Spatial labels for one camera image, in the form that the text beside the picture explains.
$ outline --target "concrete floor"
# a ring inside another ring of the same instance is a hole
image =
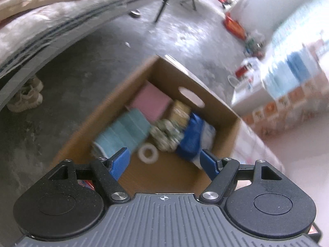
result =
[[[64,51],[37,74],[44,101],[19,114],[0,112],[0,242],[20,237],[13,219],[16,199],[48,171],[57,151],[84,119],[144,59],[171,55],[228,104],[227,76],[244,58],[243,46],[222,26],[216,0],[200,0],[198,11],[172,0],[160,22],[161,2],[141,8],[142,17],[122,16]]]

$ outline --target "red container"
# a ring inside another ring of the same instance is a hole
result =
[[[231,19],[229,14],[226,14],[223,24],[230,33],[232,33],[239,39],[243,41],[246,39],[246,32],[244,31],[244,28],[241,27],[241,25],[237,21]]]
[[[235,71],[235,76],[239,79],[248,71],[247,66],[241,66]]]

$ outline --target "yellow package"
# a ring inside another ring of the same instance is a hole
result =
[[[191,108],[189,106],[175,100],[169,120],[174,121],[182,128],[185,128],[190,120],[190,113]]]

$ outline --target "gray gripper base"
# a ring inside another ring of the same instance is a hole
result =
[[[17,247],[313,247],[306,235],[289,240],[254,238],[235,228],[219,207],[201,204],[193,194],[136,194],[109,208],[88,232],[69,240],[24,237]]]

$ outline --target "teal towel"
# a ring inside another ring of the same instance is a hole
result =
[[[150,128],[144,115],[132,109],[99,134],[93,142],[93,156],[110,158],[122,147],[133,153],[148,137]]]

